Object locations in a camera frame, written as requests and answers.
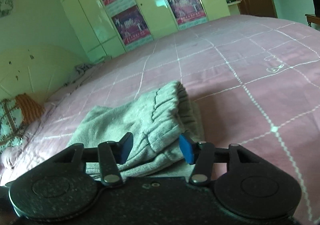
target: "wooden chair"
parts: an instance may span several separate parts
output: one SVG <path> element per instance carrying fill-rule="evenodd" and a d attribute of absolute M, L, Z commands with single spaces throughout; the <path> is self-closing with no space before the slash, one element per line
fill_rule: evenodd
<path fill-rule="evenodd" d="M 311 27 L 311 23 L 320 25 L 320 17 L 317 17 L 315 14 L 306 14 L 308 26 Z"/>

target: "pillow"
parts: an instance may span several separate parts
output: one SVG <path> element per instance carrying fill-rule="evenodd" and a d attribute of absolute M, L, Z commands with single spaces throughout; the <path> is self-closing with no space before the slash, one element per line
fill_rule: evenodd
<path fill-rule="evenodd" d="M 13 170 L 18 157 L 22 153 L 22 150 L 25 147 L 25 139 L 20 146 L 16 147 L 7 147 L 1 154 L 1 163 L 6 169 Z"/>
<path fill-rule="evenodd" d="M 40 118 L 44 108 L 22 94 L 15 99 L 0 102 L 0 153 L 7 147 L 22 144 L 23 132 L 27 125 Z"/>
<path fill-rule="evenodd" d="M 22 143 L 23 115 L 16 101 L 4 99 L 0 102 L 0 152 L 7 147 Z"/>
<path fill-rule="evenodd" d="M 23 124 L 30 125 L 44 114 L 44 108 L 26 94 L 16 96 L 16 104 L 21 109 Z"/>

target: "bed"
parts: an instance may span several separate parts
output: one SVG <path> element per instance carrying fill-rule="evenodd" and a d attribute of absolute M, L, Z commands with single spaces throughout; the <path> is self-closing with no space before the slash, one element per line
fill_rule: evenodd
<path fill-rule="evenodd" d="M 1 185 L 64 149 L 95 105 L 116 107 L 171 80 L 198 104 L 207 141 L 239 143 L 300 183 L 296 218 L 320 221 L 320 34 L 237 15 L 163 37 L 100 63 L 45 104 L 2 167 Z"/>

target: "blue gripper pad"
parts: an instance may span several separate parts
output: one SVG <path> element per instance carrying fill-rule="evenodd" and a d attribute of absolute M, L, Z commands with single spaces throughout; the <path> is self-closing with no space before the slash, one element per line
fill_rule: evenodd
<path fill-rule="evenodd" d="M 190 143 L 190 141 L 184 136 L 184 134 L 181 134 L 179 136 L 179 146 L 180 146 L 180 150 L 183 154 L 183 157 L 185 159 L 185 161 L 188 164 L 194 164 L 195 161 L 195 155 L 193 153 L 193 148 L 192 148 L 192 144 Z"/>
<path fill-rule="evenodd" d="M 122 145 L 119 159 L 116 159 L 117 164 L 124 164 L 127 161 L 133 147 L 133 135 L 132 134 L 129 135 L 128 133 L 126 135 L 128 137 L 124 142 L 124 144 Z"/>

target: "headboard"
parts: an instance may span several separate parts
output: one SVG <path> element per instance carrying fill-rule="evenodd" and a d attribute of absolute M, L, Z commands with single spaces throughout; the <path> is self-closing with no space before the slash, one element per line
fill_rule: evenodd
<path fill-rule="evenodd" d="M 0 100 L 27 93 L 44 102 L 82 60 L 61 47 L 41 45 L 0 52 Z"/>

